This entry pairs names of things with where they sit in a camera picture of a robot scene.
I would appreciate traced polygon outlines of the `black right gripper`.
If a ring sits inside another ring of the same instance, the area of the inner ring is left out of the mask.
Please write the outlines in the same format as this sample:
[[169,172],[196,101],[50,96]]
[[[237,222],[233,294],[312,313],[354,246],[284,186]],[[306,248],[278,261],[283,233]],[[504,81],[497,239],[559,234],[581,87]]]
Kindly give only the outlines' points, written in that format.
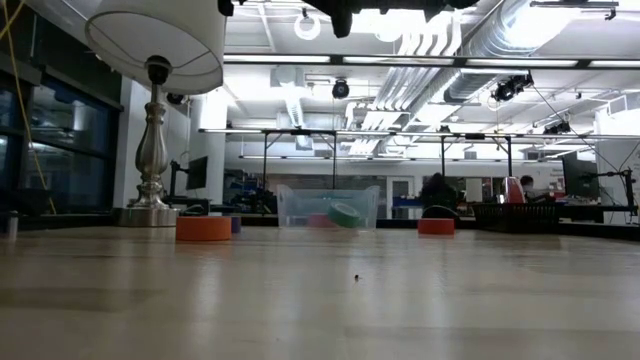
[[450,7],[466,9],[478,0],[319,0],[319,10],[331,17],[334,35],[345,38],[351,32],[353,14],[365,9],[378,9],[386,14],[391,9],[421,10],[439,13]]

